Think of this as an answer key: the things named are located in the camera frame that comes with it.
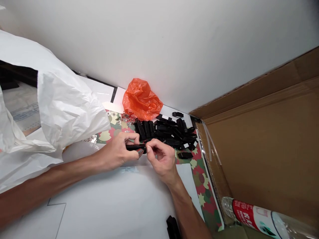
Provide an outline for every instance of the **forearm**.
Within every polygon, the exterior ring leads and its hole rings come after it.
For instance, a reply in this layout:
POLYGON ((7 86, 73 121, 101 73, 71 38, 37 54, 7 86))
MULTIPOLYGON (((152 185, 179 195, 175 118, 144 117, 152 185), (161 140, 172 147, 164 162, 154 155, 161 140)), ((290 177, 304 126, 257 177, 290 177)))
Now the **forearm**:
POLYGON ((95 167, 89 156, 53 167, 40 176, 0 194, 0 229, 93 174, 95 167))
POLYGON ((169 186, 169 189, 173 197, 182 238, 211 239, 212 236, 205 225, 205 222, 194 207, 192 199, 188 195, 182 180, 178 178, 174 185, 169 186))

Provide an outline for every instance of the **white wall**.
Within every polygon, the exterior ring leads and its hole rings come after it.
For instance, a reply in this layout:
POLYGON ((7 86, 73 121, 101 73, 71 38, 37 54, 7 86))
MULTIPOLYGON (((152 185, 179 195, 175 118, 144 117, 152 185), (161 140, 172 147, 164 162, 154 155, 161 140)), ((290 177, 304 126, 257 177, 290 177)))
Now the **white wall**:
POLYGON ((71 69, 189 112, 319 45, 313 0, 0 0, 71 69))

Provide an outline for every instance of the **camouflage patterned mat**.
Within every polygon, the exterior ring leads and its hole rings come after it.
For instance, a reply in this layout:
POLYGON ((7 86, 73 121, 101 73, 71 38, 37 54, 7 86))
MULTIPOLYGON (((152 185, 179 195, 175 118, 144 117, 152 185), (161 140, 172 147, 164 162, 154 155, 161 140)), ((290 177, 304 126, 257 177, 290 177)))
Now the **camouflage patterned mat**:
MULTIPOLYGON (((133 125, 128 126, 126 122, 121 121, 119 113, 109 110, 106 110, 106 112, 111 123, 111 129, 108 131, 98 133, 97 143, 107 144, 112 139, 112 137, 116 136, 119 132, 122 131, 135 133, 135 127, 133 125)), ((177 157, 177 154, 180 152, 190 152, 190 150, 175 150, 176 163, 191 164, 193 179, 206 225, 209 227, 213 234, 217 231, 223 230, 221 216, 217 209, 217 202, 214 199, 212 188, 207 177, 207 171, 204 165, 204 158, 200 150, 199 144, 197 145, 195 150, 192 151, 194 157, 191 160, 179 159, 177 157)))

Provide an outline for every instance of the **hand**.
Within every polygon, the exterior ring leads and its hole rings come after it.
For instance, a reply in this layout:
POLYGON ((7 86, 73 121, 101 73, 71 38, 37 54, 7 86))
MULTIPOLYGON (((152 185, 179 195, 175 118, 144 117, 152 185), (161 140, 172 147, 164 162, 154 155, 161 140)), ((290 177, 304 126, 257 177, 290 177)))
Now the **hand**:
POLYGON ((152 139, 146 143, 146 152, 155 172, 168 187, 179 181, 180 177, 175 164, 175 150, 172 147, 158 139, 152 139))
POLYGON ((138 160, 139 153, 135 150, 128 151, 125 145, 139 143, 139 134, 120 132, 110 143, 92 155, 96 162, 96 173, 111 171, 127 161, 138 160))

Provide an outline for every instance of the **orange plastic bag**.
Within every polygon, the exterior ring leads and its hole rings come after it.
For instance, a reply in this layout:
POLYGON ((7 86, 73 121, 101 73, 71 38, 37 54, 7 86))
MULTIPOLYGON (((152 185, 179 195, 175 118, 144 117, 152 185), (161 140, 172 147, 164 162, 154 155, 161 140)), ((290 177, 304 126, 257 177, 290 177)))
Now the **orange plastic bag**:
POLYGON ((134 114, 139 120, 152 120, 160 114, 163 103, 147 81, 134 78, 124 93, 123 107, 125 113, 134 114))

